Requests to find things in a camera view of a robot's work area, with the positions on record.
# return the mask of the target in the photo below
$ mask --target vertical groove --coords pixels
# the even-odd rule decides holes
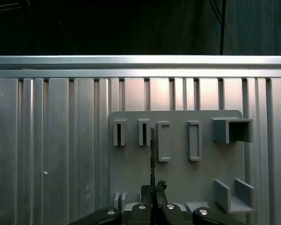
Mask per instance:
[[[195,101],[195,110],[200,110],[200,87],[199,87],[199,80],[193,80],[194,85],[194,101]]]
[[[32,208],[33,218],[32,225],[41,225],[42,223],[42,161],[43,161],[43,130],[44,130],[44,80],[43,79],[35,79],[33,81],[33,101],[32,105],[32,122],[33,122],[33,143],[32,143],[32,168],[33,173],[32,176]]]
[[[150,111],[150,80],[145,79],[145,111]]]
[[[49,190],[48,172],[48,148],[49,148],[49,81],[44,82],[44,115],[43,115],[43,154],[42,154],[42,225],[50,223],[49,219]]]
[[[223,79],[218,79],[218,92],[219,92],[219,109],[223,110],[225,108],[224,103],[224,85],[223,85]]]
[[[74,149],[74,92],[76,90],[74,89],[74,81],[69,81],[69,132],[68,132],[68,141],[69,141],[69,151],[68,151],[68,158],[67,158],[67,175],[68,175],[68,189],[67,189],[67,211],[68,211],[68,218],[67,222],[70,223],[77,217],[77,210],[78,204],[77,204],[77,193],[75,190],[77,190],[77,174],[74,174],[76,166],[76,154]]]
[[[174,79],[169,80],[170,90],[170,110],[175,110],[175,82]]]
[[[23,104],[23,81],[18,82],[18,121],[17,121],[17,147],[15,154],[15,224],[19,224],[18,220],[22,220],[22,202],[18,202],[18,198],[22,198],[21,181],[23,176],[22,163],[22,104]]]
[[[242,98],[243,98],[243,118],[249,118],[249,94],[248,94],[248,81],[247,79],[242,80]],[[244,181],[252,185],[251,182],[251,155],[250,155],[250,144],[244,143]],[[251,224],[252,215],[246,213],[246,222]]]
[[[125,110],[125,80],[119,80],[119,111]]]
[[[33,212],[33,205],[34,205],[34,80],[30,81],[31,90],[30,90],[30,131],[31,131],[31,141],[30,141],[30,224],[33,224],[34,212]]]
[[[243,118],[249,118],[248,80],[243,79]]]
[[[185,78],[183,78],[183,110],[187,110],[187,88]]]
[[[267,111],[267,143],[268,143],[268,178],[270,200],[270,224],[275,224],[275,196],[274,196],[274,148],[273,148],[273,104],[272,81],[266,81],[266,111]]]
[[[99,80],[94,81],[94,186],[95,210],[99,209]]]

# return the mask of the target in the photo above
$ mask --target black cable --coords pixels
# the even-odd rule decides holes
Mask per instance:
[[[226,0],[223,0],[223,3],[222,3],[222,23],[221,23],[220,55],[223,55],[223,50],[224,50],[225,17],[226,17]]]
[[[222,23],[222,22],[221,22],[221,18],[222,18],[221,14],[220,14],[220,16],[217,14],[217,11],[216,11],[214,5],[212,4],[211,0],[209,0],[209,3],[210,3],[210,5],[211,5],[211,8],[212,8],[212,10],[213,10],[213,12],[214,12],[216,18],[217,18],[217,21],[218,21],[219,23]]]
[[[65,36],[67,37],[67,39],[69,40],[69,42],[71,43],[72,47],[74,48],[74,51],[76,53],[78,53],[78,50],[76,48],[76,45],[74,44],[74,42],[72,41],[72,39],[70,38],[68,32],[66,31],[66,29],[63,27],[63,25],[61,24],[60,20],[58,19],[58,24],[61,27],[63,33],[65,34]]]
[[[215,8],[216,8],[216,11],[218,12],[218,14],[220,15],[220,17],[221,17],[221,19],[222,19],[222,15],[221,15],[220,9],[219,9],[219,7],[217,6],[217,3],[216,3],[215,0],[214,0],[214,5],[215,5]]]

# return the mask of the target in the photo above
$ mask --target gray plastic holder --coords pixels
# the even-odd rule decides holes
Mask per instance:
[[[233,143],[236,141],[252,142],[252,120],[237,118],[213,118],[214,138],[218,143]]]
[[[254,202],[254,187],[235,179],[234,192],[231,195],[231,188],[219,180],[214,180],[215,202],[218,203],[227,213],[252,212]]]

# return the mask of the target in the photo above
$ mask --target square tube holder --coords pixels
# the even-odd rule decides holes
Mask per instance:
[[[236,141],[252,143],[252,120],[236,118],[212,118],[213,141],[233,143]]]

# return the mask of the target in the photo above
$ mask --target rectangular slot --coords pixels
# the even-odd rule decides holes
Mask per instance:
[[[139,119],[139,145],[150,146],[149,119]]]
[[[125,146],[125,121],[116,120],[113,124],[113,146]]]
[[[202,159],[202,131],[199,121],[188,121],[189,129],[189,160]]]
[[[249,121],[229,122],[229,142],[251,142],[251,123]]]
[[[170,123],[158,122],[158,161],[170,162]]]

